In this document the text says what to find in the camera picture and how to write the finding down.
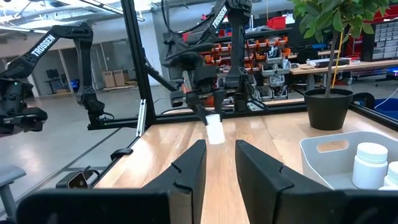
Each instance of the bin handle hole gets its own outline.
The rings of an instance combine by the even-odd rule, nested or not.
[[[347,149],[349,146],[349,142],[347,140],[342,141],[331,141],[319,144],[317,146],[318,152],[329,152],[340,149]]]

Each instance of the white plastic bottle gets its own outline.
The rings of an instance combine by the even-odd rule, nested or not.
[[[211,114],[206,116],[207,138],[210,144],[221,144],[225,142],[223,123],[219,114]]]
[[[391,162],[388,165],[387,175],[384,178],[385,187],[397,187],[398,188],[398,161]]]
[[[382,187],[387,173],[387,154],[387,148],[380,144],[358,144],[354,159],[353,184],[359,189],[368,190]]]

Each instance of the wooden table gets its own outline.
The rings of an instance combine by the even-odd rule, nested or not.
[[[349,111],[343,129],[319,131],[309,125],[307,113],[275,114],[223,121],[226,142],[207,145],[206,187],[202,223],[249,223],[236,177],[235,140],[243,139],[287,166],[302,173],[299,142],[303,138],[351,131],[374,131],[393,138],[398,134]],[[202,122],[151,126],[132,146],[134,152],[124,156],[100,180],[96,188],[139,188],[166,170],[198,139],[207,139]],[[341,149],[329,144],[322,150]]]
[[[353,70],[367,69],[367,68],[383,68],[398,65],[398,60],[385,60],[378,62],[359,62],[352,65],[342,65],[338,67],[339,72],[350,72]],[[308,75],[307,78],[307,90],[312,90],[315,88],[315,80],[313,78],[314,74],[322,74],[327,73],[328,68],[313,68],[306,64],[299,65],[298,68],[291,68],[291,75]]]
[[[322,56],[325,56],[325,55],[330,55],[330,53],[331,53],[330,50],[324,50],[324,51],[318,52],[318,56],[322,57]],[[288,57],[288,59],[293,59],[293,58],[297,58],[297,54],[289,55],[289,57]]]

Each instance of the cardboard box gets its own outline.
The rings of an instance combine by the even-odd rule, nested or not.
[[[57,90],[57,94],[62,94],[62,93],[69,93],[69,90],[67,90],[67,89]]]
[[[129,74],[125,70],[113,71],[114,79],[116,80],[116,86],[125,86],[126,82],[129,81]]]
[[[105,80],[105,86],[107,88],[112,88],[116,86],[116,83],[114,81],[114,75],[113,72],[103,72],[104,80]]]

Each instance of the potted plant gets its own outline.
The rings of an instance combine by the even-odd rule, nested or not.
[[[343,127],[348,106],[353,99],[353,92],[337,88],[330,89],[336,42],[344,30],[348,30],[348,33],[343,42],[348,39],[349,35],[359,38],[362,31],[373,34],[372,26],[364,21],[372,21],[377,11],[384,15],[386,9],[389,8],[389,0],[289,1],[295,4],[295,18],[298,16],[302,18],[299,29],[304,38],[315,36],[320,42],[323,31],[333,27],[326,89],[306,91],[304,98],[311,127],[322,130],[340,129]]]

